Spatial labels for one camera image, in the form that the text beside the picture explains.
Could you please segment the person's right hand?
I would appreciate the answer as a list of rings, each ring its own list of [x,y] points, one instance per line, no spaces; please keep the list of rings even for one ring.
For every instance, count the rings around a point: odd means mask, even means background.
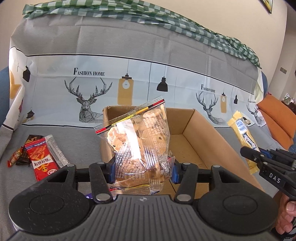
[[[290,201],[290,198],[282,194],[280,199],[280,207],[275,224],[277,233],[283,235],[285,232],[290,233],[293,229],[292,221],[295,218],[295,201]]]

